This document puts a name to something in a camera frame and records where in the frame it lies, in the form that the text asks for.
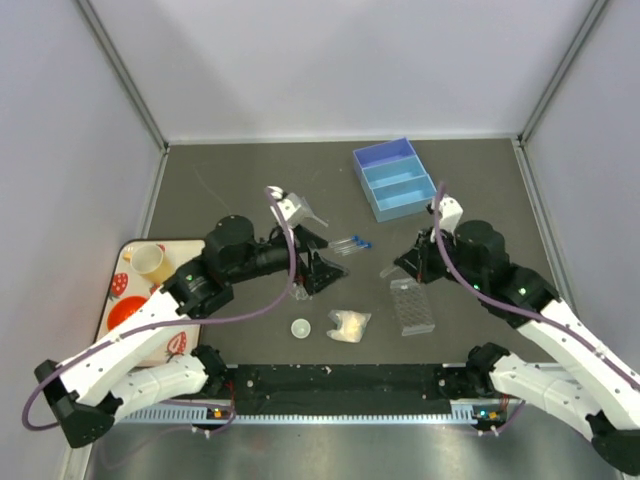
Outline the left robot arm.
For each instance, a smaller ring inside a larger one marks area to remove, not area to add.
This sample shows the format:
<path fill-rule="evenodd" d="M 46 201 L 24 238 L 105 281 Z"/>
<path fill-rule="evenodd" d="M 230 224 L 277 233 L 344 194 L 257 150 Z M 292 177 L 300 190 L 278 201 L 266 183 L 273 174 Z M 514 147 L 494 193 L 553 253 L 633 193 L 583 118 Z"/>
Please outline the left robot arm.
<path fill-rule="evenodd" d="M 326 240 L 304 226 L 275 227 L 256 240 L 244 216 L 221 219 L 201 253 L 179 266 L 148 300 L 100 341 L 61 363 L 34 371 L 58 427 L 72 448 L 94 443 L 130 414 L 189 395 L 216 396 L 227 367 L 218 350 L 197 346 L 155 367 L 141 362 L 185 327 L 201 325 L 230 303 L 234 285 L 285 271 L 313 296 L 347 276 L 325 259 Z"/>

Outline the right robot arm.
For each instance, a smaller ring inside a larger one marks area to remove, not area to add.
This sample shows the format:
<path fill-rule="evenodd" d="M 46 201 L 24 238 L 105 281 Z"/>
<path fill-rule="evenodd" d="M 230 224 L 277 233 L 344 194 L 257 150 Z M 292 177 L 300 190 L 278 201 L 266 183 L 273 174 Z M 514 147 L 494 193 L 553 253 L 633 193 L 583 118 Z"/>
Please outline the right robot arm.
<path fill-rule="evenodd" d="M 578 318 L 536 271 L 512 262 L 505 239 L 471 220 L 453 232 L 431 227 L 394 260 L 417 282 L 440 279 L 466 288 L 492 315 L 538 345 L 570 376 L 564 381 L 495 344 L 477 347 L 466 363 L 476 394 L 515 396 L 581 434 L 618 471 L 639 473 L 639 375 Z"/>

